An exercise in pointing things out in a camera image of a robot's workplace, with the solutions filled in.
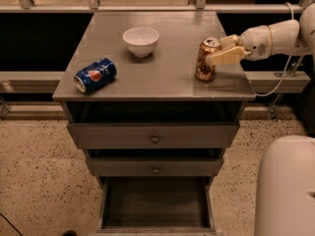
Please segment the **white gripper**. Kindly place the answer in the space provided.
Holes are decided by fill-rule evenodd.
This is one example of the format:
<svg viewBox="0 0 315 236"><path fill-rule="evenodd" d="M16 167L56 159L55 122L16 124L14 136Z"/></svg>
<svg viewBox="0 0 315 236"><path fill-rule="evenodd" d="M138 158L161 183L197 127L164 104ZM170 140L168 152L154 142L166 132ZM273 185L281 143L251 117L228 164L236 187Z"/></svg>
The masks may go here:
<svg viewBox="0 0 315 236"><path fill-rule="evenodd" d="M289 55L296 50L299 22L288 20L268 26L247 29L240 36L236 34L220 39L221 48L228 48L209 54L206 63L211 66L235 64L246 59L258 61L276 54Z"/></svg>

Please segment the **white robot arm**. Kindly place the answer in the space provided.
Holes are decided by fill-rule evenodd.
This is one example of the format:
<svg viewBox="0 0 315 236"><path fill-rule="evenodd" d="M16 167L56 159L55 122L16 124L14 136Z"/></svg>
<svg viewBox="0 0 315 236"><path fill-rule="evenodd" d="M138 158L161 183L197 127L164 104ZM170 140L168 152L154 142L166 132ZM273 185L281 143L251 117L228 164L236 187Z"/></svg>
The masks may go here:
<svg viewBox="0 0 315 236"><path fill-rule="evenodd" d="M211 190L221 236L315 236L315 141L301 123L241 122Z"/></svg>

